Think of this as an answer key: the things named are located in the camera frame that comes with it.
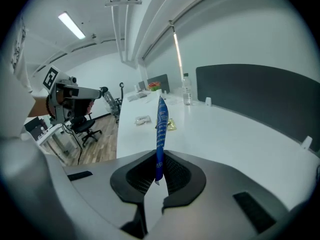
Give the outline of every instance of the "water bottle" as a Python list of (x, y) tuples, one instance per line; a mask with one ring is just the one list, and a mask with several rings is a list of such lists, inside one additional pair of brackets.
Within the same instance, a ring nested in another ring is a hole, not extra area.
[(182, 88), (183, 88), (183, 102), (185, 105), (192, 104), (192, 95), (191, 95), (191, 80), (188, 77), (188, 73), (183, 74)]

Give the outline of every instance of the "white wall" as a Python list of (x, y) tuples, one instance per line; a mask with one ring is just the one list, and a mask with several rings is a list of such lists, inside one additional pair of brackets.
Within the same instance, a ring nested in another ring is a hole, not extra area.
[[(182, 67), (197, 97), (196, 68), (256, 64), (289, 70), (320, 82), (320, 59), (308, 27), (286, 0), (205, 0), (176, 24)], [(168, 74), (181, 86), (173, 33), (146, 57), (148, 77)]]
[[(134, 85), (141, 81), (139, 72), (119, 60), (118, 53), (104, 55), (67, 71), (69, 76), (76, 77), (80, 87), (98, 89), (108, 87), (113, 98), (121, 98), (119, 83), (124, 83), (123, 93), (134, 91)], [(95, 100), (92, 107), (92, 118), (109, 113), (102, 98)]]

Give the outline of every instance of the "white ceiling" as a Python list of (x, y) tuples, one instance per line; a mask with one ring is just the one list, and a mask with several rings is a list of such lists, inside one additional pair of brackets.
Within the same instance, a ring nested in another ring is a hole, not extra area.
[[(26, 26), (24, 54), (29, 73), (58, 56), (87, 44), (115, 38), (110, 0), (30, 0), (23, 10)], [(68, 12), (85, 34), (78, 39), (59, 19)], [(120, 31), (125, 34), (126, 6), (120, 6)]]

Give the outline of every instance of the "wooden floor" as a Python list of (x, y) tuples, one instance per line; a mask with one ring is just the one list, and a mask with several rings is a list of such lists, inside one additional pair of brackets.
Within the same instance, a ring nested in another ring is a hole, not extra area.
[[(97, 163), (116, 158), (118, 125), (116, 124), (115, 117), (108, 115), (96, 120), (92, 130), (101, 130), (102, 134), (99, 132), (95, 134), (95, 137), (98, 139), (97, 142), (93, 138), (89, 138), (86, 141), (85, 148), (83, 149), (80, 157), (79, 165)], [(74, 148), (68, 138), (64, 136), (65, 134), (67, 133), (57, 133), (57, 136), (62, 144), (69, 150), (68, 155), (63, 154), (52, 138), (50, 138), (49, 144), (58, 153), (58, 156), (66, 166), (76, 166), (78, 164), (80, 148)], [(87, 133), (82, 133), (79, 138), (81, 139), (86, 134)], [(44, 146), (44, 148), (48, 152), (52, 153), (52, 150), (48, 149), (46, 146)]]

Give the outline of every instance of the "white pipe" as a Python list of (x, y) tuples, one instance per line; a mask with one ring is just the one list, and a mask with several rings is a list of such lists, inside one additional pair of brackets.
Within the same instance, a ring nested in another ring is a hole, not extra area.
[(119, 6), (111, 7), (112, 13), (112, 21), (113, 21), (113, 29), (115, 35), (116, 46), (118, 48), (120, 60), (123, 63), (123, 54), (122, 54), (122, 45), (121, 45), (121, 37), (120, 37), (120, 18), (119, 18)]
[(125, 13), (125, 25), (124, 25), (124, 57), (125, 57), (125, 61), (128, 61), (128, 31), (129, 31), (129, 27), (128, 27), (128, 17), (129, 17), (129, 7), (130, 5), (128, 4), (126, 6), (126, 13)]

